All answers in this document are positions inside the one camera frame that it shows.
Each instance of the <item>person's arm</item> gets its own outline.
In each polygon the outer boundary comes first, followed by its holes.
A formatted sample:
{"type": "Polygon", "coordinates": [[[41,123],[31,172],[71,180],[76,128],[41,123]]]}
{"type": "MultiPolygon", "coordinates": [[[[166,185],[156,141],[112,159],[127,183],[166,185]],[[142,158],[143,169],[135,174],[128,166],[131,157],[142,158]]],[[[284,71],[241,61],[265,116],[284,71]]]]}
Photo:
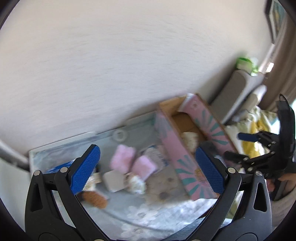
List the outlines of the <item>person's arm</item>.
{"type": "MultiPolygon", "coordinates": [[[[272,225],[278,226],[296,200],[296,174],[287,173],[279,178],[280,181],[287,181],[283,198],[278,201],[271,201],[272,225]]],[[[270,192],[274,190],[274,184],[267,180],[267,188],[270,192]]]]}

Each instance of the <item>pink cube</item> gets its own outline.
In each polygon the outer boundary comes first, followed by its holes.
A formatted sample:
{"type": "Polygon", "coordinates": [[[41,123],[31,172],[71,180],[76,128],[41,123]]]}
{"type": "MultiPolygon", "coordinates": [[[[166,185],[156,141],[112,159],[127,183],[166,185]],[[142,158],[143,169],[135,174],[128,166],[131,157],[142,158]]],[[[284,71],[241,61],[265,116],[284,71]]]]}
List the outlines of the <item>pink cube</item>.
{"type": "Polygon", "coordinates": [[[140,156],[135,160],[131,171],[145,181],[156,169],[157,165],[148,156],[140,156]]]}
{"type": "Polygon", "coordinates": [[[128,173],[132,160],[136,154],[136,149],[125,145],[118,145],[110,161],[110,168],[122,174],[128,173]]]}

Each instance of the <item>silver screw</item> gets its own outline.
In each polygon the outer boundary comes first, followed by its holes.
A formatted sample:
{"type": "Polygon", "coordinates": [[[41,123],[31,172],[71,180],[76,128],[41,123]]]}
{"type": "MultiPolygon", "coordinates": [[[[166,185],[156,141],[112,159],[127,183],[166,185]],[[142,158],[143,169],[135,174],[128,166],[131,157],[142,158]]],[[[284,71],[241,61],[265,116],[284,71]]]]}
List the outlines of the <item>silver screw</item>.
{"type": "Polygon", "coordinates": [[[259,176],[259,177],[261,177],[262,176],[262,172],[256,171],[256,175],[259,176]]]}
{"type": "Polygon", "coordinates": [[[235,173],[235,169],[234,169],[233,167],[228,168],[228,171],[229,171],[230,173],[235,173]]]}
{"type": "Polygon", "coordinates": [[[38,176],[39,174],[40,174],[40,171],[39,171],[39,170],[36,170],[36,171],[34,171],[34,173],[33,173],[34,176],[38,176]]]}
{"type": "Polygon", "coordinates": [[[62,173],[66,172],[66,171],[68,171],[68,168],[67,168],[67,167],[62,167],[62,168],[60,169],[60,172],[62,172],[62,173]]]}

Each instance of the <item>brown brush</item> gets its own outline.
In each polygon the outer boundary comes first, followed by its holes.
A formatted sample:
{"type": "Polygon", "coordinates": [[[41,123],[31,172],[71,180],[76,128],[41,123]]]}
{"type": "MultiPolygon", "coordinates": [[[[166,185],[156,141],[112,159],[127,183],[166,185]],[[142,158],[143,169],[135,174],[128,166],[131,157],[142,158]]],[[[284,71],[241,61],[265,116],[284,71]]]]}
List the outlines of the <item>brown brush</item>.
{"type": "Polygon", "coordinates": [[[105,208],[108,205],[107,199],[95,191],[82,191],[77,195],[80,201],[86,201],[98,208],[105,208]]]}

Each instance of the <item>framed picture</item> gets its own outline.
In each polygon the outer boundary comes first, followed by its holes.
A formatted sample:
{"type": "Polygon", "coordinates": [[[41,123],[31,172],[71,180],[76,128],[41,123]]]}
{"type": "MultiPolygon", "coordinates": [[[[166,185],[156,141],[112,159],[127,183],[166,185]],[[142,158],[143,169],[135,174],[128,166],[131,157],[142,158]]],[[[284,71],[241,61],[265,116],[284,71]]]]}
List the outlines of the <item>framed picture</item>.
{"type": "Polygon", "coordinates": [[[286,12],[278,0],[267,0],[265,13],[271,33],[271,39],[272,42],[275,43],[286,12]]]}

